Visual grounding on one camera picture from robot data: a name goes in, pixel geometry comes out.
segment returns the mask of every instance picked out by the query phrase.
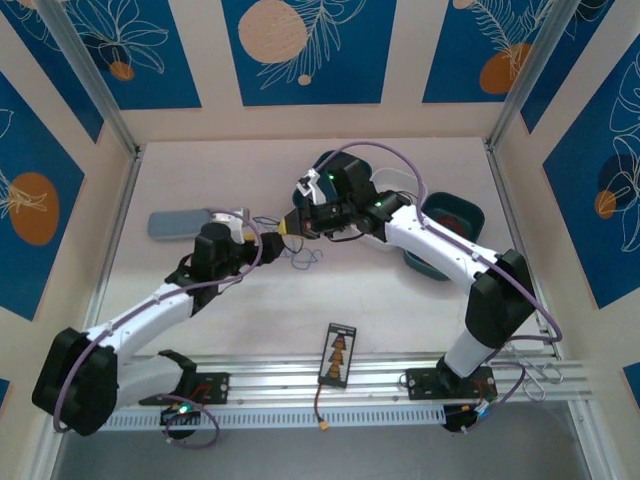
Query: white tabletop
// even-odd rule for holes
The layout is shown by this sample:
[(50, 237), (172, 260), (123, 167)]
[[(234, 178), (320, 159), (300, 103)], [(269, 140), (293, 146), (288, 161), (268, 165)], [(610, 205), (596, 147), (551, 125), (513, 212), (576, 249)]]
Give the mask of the white tabletop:
[[(478, 243), (512, 248), (507, 222), (479, 138), (382, 139), (411, 158), (430, 192), (447, 191), (482, 208)], [(193, 240), (156, 242), (149, 215), (189, 208), (248, 207), (252, 216), (292, 208), (297, 179), (346, 140), (171, 142), (147, 145), (100, 314), (107, 321), (151, 294), (193, 249)], [(390, 153), (355, 147), (374, 169), (406, 167)], [(260, 267), (194, 318), (140, 353), (171, 348), (186, 355), (319, 353), (327, 326), (358, 328), (357, 353), (446, 351), (464, 329), (467, 297), (452, 282), (414, 272), (402, 252), (361, 242), (307, 242), (322, 259), (307, 271), (287, 259)], [(537, 334), (533, 317), (518, 333)], [(537, 350), (540, 342), (519, 348)]]

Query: purple cable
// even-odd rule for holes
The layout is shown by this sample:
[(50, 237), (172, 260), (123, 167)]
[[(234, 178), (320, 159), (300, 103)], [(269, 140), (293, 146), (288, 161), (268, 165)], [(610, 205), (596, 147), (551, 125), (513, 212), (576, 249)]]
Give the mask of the purple cable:
[(187, 405), (191, 405), (193, 408), (195, 408), (199, 412), (204, 413), (207, 417), (209, 417), (209, 420), (211, 420), (216, 427), (215, 436), (213, 437), (213, 439), (209, 440), (206, 443), (199, 443), (199, 444), (182, 443), (177, 441), (175, 438), (171, 438), (171, 436), (169, 436), (169, 426), (171, 425), (174, 419), (180, 418), (179, 415), (176, 415), (167, 422), (167, 426), (163, 430), (164, 436), (166, 437), (167, 442), (170, 445), (173, 445), (179, 448), (184, 448), (187, 450), (204, 450), (205, 448), (213, 447), (216, 444), (216, 442), (218, 441), (218, 437), (220, 436), (220, 425), (218, 425), (218, 421), (216, 420), (216, 417), (213, 415), (213, 413), (207, 410), (204, 405), (200, 405), (199, 403), (196, 403), (193, 400), (190, 400), (188, 398), (179, 397), (178, 395), (163, 394), (158, 396), (161, 398), (165, 398), (167, 400), (173, 400), (176, 402), (181, 402), (181, 403), (186, 403)]
[(78, 359), (75, 361), (75, 363), (71, 367), (71, 370), (69, 370), (69, 373), (67, 374), (67, 378), (65, 378), (64, 383), (62, 384), (62, 388), (60, 389), (60, 394), (58, 395), (56, 406), (53, 411), (53, 428), (56, 432), (65, 433), (70, 430), (70, 428), (68, 427), (63, 428), (60, 425), (60, 414), (62, 413), (62, 406), (64, 405), (64, 402), (67, 398), (67, 394), (69, 393), (69, 387), (71, 386), (71, 382), (73, 382), (73, 379), (78, 373), (78, 370), (80, 369), (84, 361), (87, 359), (87, 357), (91, 354), (93, 349), (96, 348), (101, 341), (103, 341), (105, 338), (111, 335), (112, 332), (114, 332), (115, 330), (123, 326), (125, 323), (135, 318), (136, 316), (140, 315), (142, 312), (152, 307), (153, 305), (157, 305), (159, 302), (162, 302), (168, 298), (175, 297), (176, 295), (180, 295), (182, 293), (188, 292), (189, 290), (193, 290), (196, 288), (215, 287), (216, 285), (223, 285), (225, 283), (236, 282), (238, 280), (241, 280), (245, 276), (247, 276), (254, 268), (258, 266), (258, 262), (260, 262), (260, 258), (262, 257), (262, 250), (263, 250), (262, 238), (260, 237), (260, 230), (258, 230), (258, 227), (252, 221), (246, 220), (244, 217), (242, 217), (242, 215), (238, 215), (235, 212), (231, 212), (228, 210), (216, 210), (211, 213), (231, 215), (232, 217), (239, 218), (253, 231), (253, 234), (256, 237), (256, 243), (258, 244), (258, 252), (256, 254), (256, 258), (254, 259), (253, 263), (249, 265), (249, 267), (244, 272), (239, 273), (235, 277), (229, 277), (223, 280), (214, 280), (211, 282), (196, 283), (194, 285), (189, 285), (188, 287), (179, 288), (171, 292), (165, 293), (164, 295), (161, 295), (157, 300), (155, 299), (149, 300), (143, 303), (142, 305), (139, 305), (137, 308), (135, 308), (128, 314), (124, 315), (120, 320), (118, 320), (112, 325), (111, 329), (103, 330), (80, 354)]
[[(388, 152), (393, 153), (400, 160), (402, 160), (404, 163), (406, 163), (408, 165), (408, 167), (411, 169), (411, 171), (413, 172), (413, 174), (416, 176), (416, 180), (418, 181), (418, 202), (416, 203), (416, 212), (418, 214), (418, 218), (420, 219), (420, 223), (422, 224), (422, 226), (424, 226), (431, 233), (437, 235), (438, 237), (440, 237), (443, 240), (449, 242), (453, 246), (459, 248), (460, 250), (465, 252), (467, 255), (471, 256), (474, 253), (471, 248), (467, 247), (465, 244), (461, 243), (457, 239), (455, 239), (455, 238), (447, 235), (446, 233), (441, 232), (441, 231), (433, 228), (431, 225), (429, 225), (429, 223), (427, 222), (426, 215), (424, 215), (422, 213), (422, 211), (421, 211), (422, 205), (424, 204), (424, 202), (426, 200), (426, 197), (427, 197), (427, 192), (426, 192), (426, 189), (425, 189), (425, 186), (424, 186), (424, 182), (422, 180), (422, 176), (420, 175), (420, 172), (418, 171), (418, 168), (415, 166), (415, 164), (411, 160), (409, 160), (404, 154), (402, 154), (401, 152), (399, 152), (395, 148), (390, 147), (388, 145), (385, 145), (384, 143), (379, 143), (379, 142), (374, 142), (374, 141), (369, 141), (369, 140), (356, 140), (356, 141), (353, 141), (353, 142), (345, 143), (341, 147), (339, 147), (336, 150), (334, 150), (327, 158), (325, 158), (315, 168), (315, 170), (316, 171), (320, 171), (331, 160), (333, 160), (336, 157), (336, 155), (338, 155), (340, 152), (346, 150), (349, 147), (354, 147), (354, 146), (357, 146), (357, 145), (368, 145), (368, 146), (372, 146), (372, 147), (382, 148), (383, 150), (387, 150)], [(529, 291), (526, 288), (524, 288), (520, 284), (520, 282), (518, 282), (515, 278), (513, 278), (503, 268), (499, 267), (498, 265), (496, 265), (495, 263), (491, 262), (490, 260), (487, 260), (482, 255), (478, 255), (477, 259), (483, 265), (489, 267), (490, 269), (492, 269), (493, 271), (498, 273), (498, 275), (500, 275), (502, 278), (507, 280), (511, 285), (513, 285), (513, 287), (516, 290), (518, 290), (518, 292), (520, 292), (522, 294), (522, 296), (524, 298), (526, 298), (527, 301), (529, 301), (531, 303), (531, 305), (533, 305), (534, 308), (536, 308), (542, 314), (542, 316), (547, 320), (547, 322), (549, 322), (549, 325), (551, 325), (551, 328), (553, 329), (553, 331), (554, 331), (554, 333), (556, 335), (555, 337), (551, 337), (551, 338), (544, 337), (544, 336), (541, 336), (541, 335), (516, 335), (514, 337), (511, 337), (509, 340), (540, 340), (540, 341), (543, 341), (543, 342), (546, 342), (546, 343), (555, 343), (555, 342), (560, 342), (564, 338), (564, 336), (562, 334), (562, 330), (560, 329), (560, 326), (558, 325), (556, 320), (553, 318), (551, 313), (549, 313), (547, 311), (547, 309), (544, 308), (544, 306), (533, 295), (531, 295), (531, 293), (529, 293)]]
[(493, 407), (491, 407), (491, 409), (487, 410), (487, 414), (480, 420), (477, 420), (476, 423), (474, 423), (473, 425), (471, 425), (469, 428), (466, 429), (466, 431), (470, 431), (473, 430), (474, 428), (476, 428), (478, 425), (480, 425), (489, 415), (491, 415), (491, 412), (494, 412), (495, 410), (497, 410), (499, 407), (501, 407), (502, 405), (504, 405), (507, 400), (509, 400), (509, 398), (511, 398), (511, 396), (516, 393), (516, 390), (518, 390), (518, 388), (520, 388), (520, 385), (522, 385), (522, 382), (524, 382), (524, 377), (527, 374), (527, 370), (524, 368), (524, 366), (518, 362), (493, 362), (492, 365), (498, 366), (498, 367), (520, 367), (520, 369), (522, 370), (520, 373), (520, 378), (518, 379), (518, 381), (513, 385), (513, 387), (511, 387), (511, 390), (509, 390), (499, 401), (498, 403), (496, 403), (495, 405), (493, 405)]

